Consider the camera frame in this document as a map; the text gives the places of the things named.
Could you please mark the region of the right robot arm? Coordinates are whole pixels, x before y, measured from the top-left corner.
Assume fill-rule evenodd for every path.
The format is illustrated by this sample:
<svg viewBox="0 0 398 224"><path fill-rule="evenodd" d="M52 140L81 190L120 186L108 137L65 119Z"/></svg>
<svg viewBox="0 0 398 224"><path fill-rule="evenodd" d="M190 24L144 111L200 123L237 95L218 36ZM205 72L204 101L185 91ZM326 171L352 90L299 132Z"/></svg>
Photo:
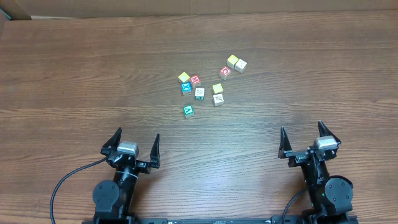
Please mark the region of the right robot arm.
<svg viewBox="0 0 398 224"><path fill-rule="evenodd" d="M348 214L353 210L353 183L341 175L330 175L326 167L326 161L336 157L341 141L321 120L318 131L320 136L311 146L304 151L294 151L285 128L280 129L278 158L288 159L289 167L301 168L306 189L290 199L278 223L358 224L358 218ZM288 218L288 209L305 192L309 194L311 209Z"/></svg>

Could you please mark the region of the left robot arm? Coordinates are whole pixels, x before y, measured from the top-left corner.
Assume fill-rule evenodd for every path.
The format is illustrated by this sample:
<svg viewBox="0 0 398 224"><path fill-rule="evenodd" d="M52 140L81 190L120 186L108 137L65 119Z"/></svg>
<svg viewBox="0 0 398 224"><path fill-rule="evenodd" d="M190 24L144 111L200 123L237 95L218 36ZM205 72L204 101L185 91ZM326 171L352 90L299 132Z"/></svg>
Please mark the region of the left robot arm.
<svg viewBox="0 0 398 224"><path fill-rule="evenodd" d="M150 152L150 161L140 161L139 147L135 142L121 140L122 129L102 146L101 154L115 169L112 180L104 180L93 190L95 203L94 223L140 223L138 215L130 212L139 174L150 174L160 167L160 135L156 135Z"/></svg>

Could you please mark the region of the wooden block leaf picture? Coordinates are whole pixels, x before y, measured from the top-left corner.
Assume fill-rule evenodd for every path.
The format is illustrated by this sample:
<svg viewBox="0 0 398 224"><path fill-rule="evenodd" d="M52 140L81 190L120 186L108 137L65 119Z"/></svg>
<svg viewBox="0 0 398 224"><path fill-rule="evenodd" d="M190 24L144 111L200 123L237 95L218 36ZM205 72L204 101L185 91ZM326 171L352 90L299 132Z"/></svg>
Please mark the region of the wooden block leaf picture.
<svg viewBox="0 0 398 224"><path fill-rule="evenodd" d="M223 98L223 94L219 93L216 95L213 95L213 102L215 106L220 106L224 104L224 98Z"/></svg>

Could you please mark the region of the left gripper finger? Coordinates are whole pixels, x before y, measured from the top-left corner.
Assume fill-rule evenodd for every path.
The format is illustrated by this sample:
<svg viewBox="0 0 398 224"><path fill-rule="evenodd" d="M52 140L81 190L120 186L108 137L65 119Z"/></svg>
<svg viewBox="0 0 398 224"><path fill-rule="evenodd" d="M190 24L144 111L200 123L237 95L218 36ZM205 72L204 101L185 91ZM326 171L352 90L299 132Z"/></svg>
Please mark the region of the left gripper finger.
<svg viewBox="0 0 398 224"><path fill-rule="evenodd" d="M150 153L150 166L155 169L158 169L160 167L159 143L160 143L160 134L157 134Z"/></svg>
<svg viewBox="0 0 398 224"><path fill-rule="evenodd" d="M122 134L122 127L119 127L117 131L109 138L106 143L102 146L102 151L116 150L119 146Z"/></svg>

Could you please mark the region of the green block letter V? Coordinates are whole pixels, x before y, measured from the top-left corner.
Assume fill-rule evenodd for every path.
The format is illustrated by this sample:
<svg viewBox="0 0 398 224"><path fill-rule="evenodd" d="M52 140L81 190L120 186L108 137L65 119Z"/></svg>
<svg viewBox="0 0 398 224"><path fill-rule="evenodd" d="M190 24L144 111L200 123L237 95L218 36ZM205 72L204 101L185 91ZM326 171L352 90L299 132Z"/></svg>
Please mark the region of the green block letter V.
<svg viewBox="0 0 398 224"><path fill-rule="evenodd" d="M192 105L187 105L183 107L183 112L184 112L184 116L186 118L192 117L195 114L195 111L193 109Z"/></svg>

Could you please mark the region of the wooden block letter W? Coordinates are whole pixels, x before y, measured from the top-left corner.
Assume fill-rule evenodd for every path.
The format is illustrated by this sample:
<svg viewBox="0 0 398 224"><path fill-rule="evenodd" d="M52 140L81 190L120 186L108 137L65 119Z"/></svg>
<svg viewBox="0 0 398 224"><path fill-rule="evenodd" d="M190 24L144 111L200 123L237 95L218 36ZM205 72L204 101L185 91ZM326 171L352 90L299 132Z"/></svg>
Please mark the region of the wooden block letter W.
<svg viewBox="0 0 398 224"><path fill-rule="evenodd" d="M205 89L204 88L195 88L195 99L196 100L204 100L205 98Z"/></svg>

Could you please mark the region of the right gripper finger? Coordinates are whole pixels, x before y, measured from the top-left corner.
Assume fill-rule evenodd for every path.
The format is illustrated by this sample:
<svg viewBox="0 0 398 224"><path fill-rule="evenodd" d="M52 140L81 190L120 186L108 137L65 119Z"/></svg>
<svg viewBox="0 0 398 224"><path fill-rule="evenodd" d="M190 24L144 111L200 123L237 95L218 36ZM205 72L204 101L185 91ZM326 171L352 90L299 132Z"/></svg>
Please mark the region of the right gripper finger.
<svg viewBox="0 0 398 224"><path fill-rule="evenodd" d="M280 128L280 146L279 146L279 155L286 156L287 154L292 152L292 148L290 145L290 141L287 137L287 133L284 127Z"/></svg>
<svg viewBox="0 0 398 224"><path fill-rule="evenodd" d="M336 137L324 124L322 120L318 121L318 132L320 134L320 137L325 137L325 136L333 136L336 142L339 141L339 138Z"/></svg>

